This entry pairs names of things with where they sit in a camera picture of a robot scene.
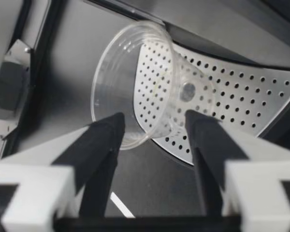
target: perforated metal plate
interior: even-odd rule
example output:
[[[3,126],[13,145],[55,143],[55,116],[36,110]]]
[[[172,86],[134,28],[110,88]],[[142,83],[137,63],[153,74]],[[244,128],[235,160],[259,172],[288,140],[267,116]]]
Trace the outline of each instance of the perforated metal plate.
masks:
[[[165,69],[170,64],[170,54],[158,43],[142,46],[136,72],[134,109],[136,118],[142,127],[151,125],[155,114],[158,114],[160,97],[168,91],[168,75]],[[225,62],[191,52],[174,44],[174,49],[202,73],[193,74],[195,78],[206,78],[214,88],[202,84],[198,97],[193,104],[182,103],[176,110],[183,118],[191,108],[203,114],[210,114],[249,134],[258,136],[278,116],[290,102],[290,72],[263,69]],[[161,78],[157,83],[157,74]],[[147,101],[148,96],[156,91],[157,100]],[[208,105],[215,98],[214,105]],[[172,132],[168,137],[153,139],[158,145],[179,159],[192,164],[189,142],[186,131]]]

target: metal panel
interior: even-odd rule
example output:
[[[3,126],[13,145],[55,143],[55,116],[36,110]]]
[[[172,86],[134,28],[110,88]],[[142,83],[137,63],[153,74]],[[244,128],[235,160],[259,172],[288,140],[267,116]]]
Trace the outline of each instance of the metal panel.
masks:
[[[23,0],[0,0],[0,65],[8,50]]]
[[[290,23],[259,0],[105,1],[125,3],[163,20],[175,40],[196,50],[290,68]],[[191,41],[191,35],[198,42]]]
[[[290,72],[234,64],[198,53],[178,45],[175,50],[202,72],[181,66],[185,75],[197,79],[191,102],[177,105],[171,120],[179,124],[176,131],[156,143],[179,159],[192,164],[184,126],[188,109],[222,120],[225,124],[258,136],[290,102]],[[170,52],[159,43],[147,43],[140,51],[134,90],[136,118],[145,131],[159,119],[165,98],[170,92]]]

